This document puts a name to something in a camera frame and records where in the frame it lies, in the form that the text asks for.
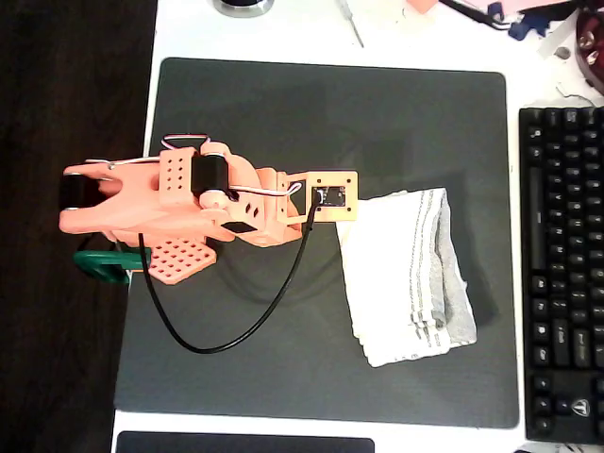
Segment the pink object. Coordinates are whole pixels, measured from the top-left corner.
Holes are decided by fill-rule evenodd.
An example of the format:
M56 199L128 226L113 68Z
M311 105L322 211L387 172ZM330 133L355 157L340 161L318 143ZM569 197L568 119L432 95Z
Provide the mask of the pink object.
M306 180L306 212L299 214L288 195L238 191L239 199L232 201L220 191L207 191L197 198L191 191L195 154L223 156L231 187L285 192L290 184ZM101 231L111 241L129 246L138 246L138 234L143 233L145 244L152 248L149 272L166 284L178 283L216 262L216 253L206 246L207 237L219 241L239 237L262 247L299 239L313 186L346 188L345 206L322 208L315 222L354 220L357 212L356 172L288 176L272 168L256 170L223 143L204 143L199 151L167 149L159 161L88 163L67 167L63 173L99 180L99 191L108 199L91 208L63 210L59 228L73 234ZM233 232L224 227L227 223L247 224L254 230Z

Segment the dark gray mouse pad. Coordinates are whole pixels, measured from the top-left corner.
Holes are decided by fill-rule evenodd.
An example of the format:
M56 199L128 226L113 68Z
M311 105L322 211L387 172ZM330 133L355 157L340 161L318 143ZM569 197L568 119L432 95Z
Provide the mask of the dark gray mouse pad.
M121 432L116 453L374 453L371 439L185 432Z
M117 408L489 428L517 424L501 75L168 59L159 78L152 153L161 150L164 134L187 132L209 133L257 168L354 169L361 198L446 187L478 342L441 357L369 366L352 335L335 226L318 225L273 316L248 341L218 355L196 356L176 344L143 279L135 277ZM384 225L367 246L387 248L395 234L396 225ZM157 283L177 330L202 347L234 339L260 317L299 242L216 246L216 264L174 287Z

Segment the white towel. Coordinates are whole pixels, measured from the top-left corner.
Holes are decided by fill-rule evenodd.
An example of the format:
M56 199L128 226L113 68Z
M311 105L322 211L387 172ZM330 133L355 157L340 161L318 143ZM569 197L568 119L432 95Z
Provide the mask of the white towel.
M451 242L445 189L359 200L338 222L346 298L371 366L475 343L476 324Z

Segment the black keyboard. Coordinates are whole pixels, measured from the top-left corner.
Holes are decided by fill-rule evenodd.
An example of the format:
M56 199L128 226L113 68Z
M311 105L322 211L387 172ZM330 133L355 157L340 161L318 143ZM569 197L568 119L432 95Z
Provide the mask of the black keyboard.
M604 445L604 109L521 109L527 436Z

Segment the black cable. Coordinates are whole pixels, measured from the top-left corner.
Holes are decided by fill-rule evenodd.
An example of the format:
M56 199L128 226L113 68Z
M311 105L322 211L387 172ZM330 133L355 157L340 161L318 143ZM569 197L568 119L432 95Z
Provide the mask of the black cable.
M185 339L183 339L178 334L178 332L176 331L176 329L170 322L170 319L168 318L165 310L163 309L161 302L159 302L158 294L155 291L155 287L153 286L153 280L151 279L151 275L149 274L149 266L147 264L147 258L146 258L146 254L144 251L144 236L142 233L139 233L139 252L141 254L141 261L143 263L144 281L147 284L147 289L149 290L149 294L151 294L151 299L153 300L153 304L155 305L155 308L158 311L159 317L161 318L161 321L163 322L163 324L166 326L166 328L170 332L170 335L172 335L172 338L174 338L176 340L176 342L178 344L180 344L182 347L193 352L194 354L205 355L205 354L216 354L218 352L226 351L227 349L230 349L231 347L234 347L237 344L240 344L240 343L244 342L245 340L247 340L249 337L251 337L256 332L256 330L258 330L264 324L264 322L268 319L268 317L271 315L271 313L273 313L273 311L277 307L278 303L283 298L283 295L285 295L285 292L290 287L290 284L292 283L292 280L294 279L295 272L298 270L298 266L300 265L300 261L302 260L302 255L304 254L304 249L306 248L306 242L309 239L310 231L312 230L312 223L314 222L314 213L317 211L317 208L319 207L319 203L320 203L320 198L318 196L316 196L312 200L312 204L310 205L309 217L307 219L306 228L304 229L304 233L302 233L302 241L300 243L300 248L298 249L298 253L295 256L294 265L292 266L292 270L290 271L290 274L287 275L287 278L285 278L285 282L283 283L283 285L281 286L281 289L279 290L279 292L273 299L273 302L271 302L271 305L269 305L268 309L266 309L266 311L260 317L260 319L258 321L256 321L256 323L252 327L250 327L248 330L246 330L242 335L237 337L235 340L232 340L228 343L221 344L221 345L215 346L215 347L202 348L202 347L193 346L192 344L188 343Z

